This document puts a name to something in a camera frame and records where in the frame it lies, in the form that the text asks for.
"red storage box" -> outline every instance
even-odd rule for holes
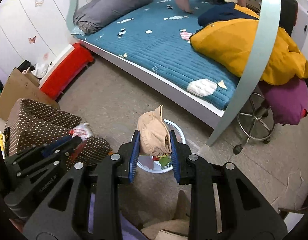
[[[79,43],[73,46],[74,50],[57,66],[40,88],[53,100],[57,99],[82,68],[94,60],[88,49]]]

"cardboard box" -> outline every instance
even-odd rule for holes
[[[26,76],[36,87],[39,87],[40,82],[38,78],[31,73],[30,68],[24,70],[22,74]]]
[[[36,100],[60,109],[57,102],[44,94],[24,74],[15,68],[0,95],[0,117],[4,121],[8,120],[11,109],[19,98]]]

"white bowl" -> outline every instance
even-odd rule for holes
[[[182,130],[175,123],[169,120],[164,119],[164,122],[166,123],[169,131],[171,130],[175,131],[175,135],[178,142],[185,144],[186,143],[185,136]],[[151,173],[165,173],[173,169],[172,165],[168,168],[163,168],[158,161],[153,161],[153,156],[148,156],[148,155],[139,155],[137,166],[139,166],[142,170]]]

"gray pillow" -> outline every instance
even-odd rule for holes
[[[116,19],[153,0],[93,0],[74,15],[74,23],[86,34],[104,28]]]

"white bed frame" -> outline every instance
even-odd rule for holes
[[[188,93],[144,67],[100,49],[86,41],[78,41],[89,50],[135,76],[214,128],[213,133],[206,143],[211,146],[230,125],[257,86],[273,50],[280,11],[281,0],[262,0],[260,19],[254,44],[243,75],[225,111],[217,109],[211,103]],[[70,20],[73,19],[73,8],[69,10],[68,18]]]

